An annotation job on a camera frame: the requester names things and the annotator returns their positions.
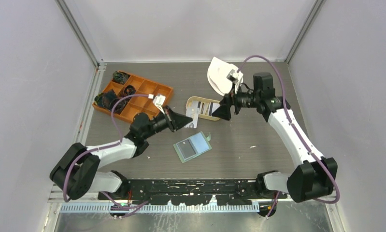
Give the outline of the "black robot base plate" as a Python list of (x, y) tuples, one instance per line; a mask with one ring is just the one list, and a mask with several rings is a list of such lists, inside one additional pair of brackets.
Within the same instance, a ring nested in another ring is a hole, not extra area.
[(273, 200), (276, 192), (261, 186), (258, 179), (130, 179), (96, 178), (91, 192), (105, 200), (102, 192), (116, 200), (132, 204), (147, 201), (151, 205), (207, 205), (215, 197), (217, 205), (249, 205), (251, 201)]

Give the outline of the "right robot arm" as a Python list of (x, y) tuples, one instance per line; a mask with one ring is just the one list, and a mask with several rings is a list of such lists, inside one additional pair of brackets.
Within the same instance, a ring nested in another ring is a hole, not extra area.
[(237, 115), (242, 108), (254, 108), (277, 132), (287, 148), (295, 169), (291, 174), (269, 171), (258, 174), (256, 192), (261, 198), (269, 198), (275, 191), (289, 194), (297, 202), (317, 200), (336, 203), (340, 198), (335, 178), (338, 169), (334, 158), (325, 158), (307, 138), (296, 121), (284, 96), (276, 96), (270, 73), (260, 72), (253, 76), (253, 89), (241, 90), (242, 75), (230, 71), (226, 79), (232, 83), (213, 116), (230, 120), (231, 107)]

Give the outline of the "green card holder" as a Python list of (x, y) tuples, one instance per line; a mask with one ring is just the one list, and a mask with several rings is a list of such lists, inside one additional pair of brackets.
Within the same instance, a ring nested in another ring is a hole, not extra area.
[(210, 145), (211, 134), (198, 132), (173, 145), (181, 163), (190, 161), (212, 149)]

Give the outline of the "grey VIP card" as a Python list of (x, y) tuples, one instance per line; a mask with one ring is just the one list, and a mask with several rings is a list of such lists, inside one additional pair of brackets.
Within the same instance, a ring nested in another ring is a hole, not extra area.
[(184, 140), (176, 144), (178, 147), (180, 154), (182, 156), (182, 159), (186, 160), (190, 157), (193, 157), (196, 155), (196, 151), (191, 144), (190, 140)]

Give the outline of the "white gold-lettered card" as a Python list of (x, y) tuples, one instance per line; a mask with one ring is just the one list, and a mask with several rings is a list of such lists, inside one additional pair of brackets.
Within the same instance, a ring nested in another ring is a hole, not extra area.
[(192, 121), (185, 125), (185, 128), (196, 129), (199, 118), (199, 102), (191, 101), (186, 107), (186, 116), (192, 118)]

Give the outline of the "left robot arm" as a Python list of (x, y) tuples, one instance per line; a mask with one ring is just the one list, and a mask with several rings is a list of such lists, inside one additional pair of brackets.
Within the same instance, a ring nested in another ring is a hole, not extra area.
[(93, 192), (97, 192), (100, 199), (124, 199), (130, 192), (128, 179), (118, 171), (103, 173), (99, 169), (139, 156), (148, 148), (148, 138), (166, 129), (177, 131), (192, 121), (168, 106), (154, 118), (138, 113), (128, 133), (116, 142), (99, 146), (72, 144), (52, 169), (49, 178), (67, 200), (78, 200)]

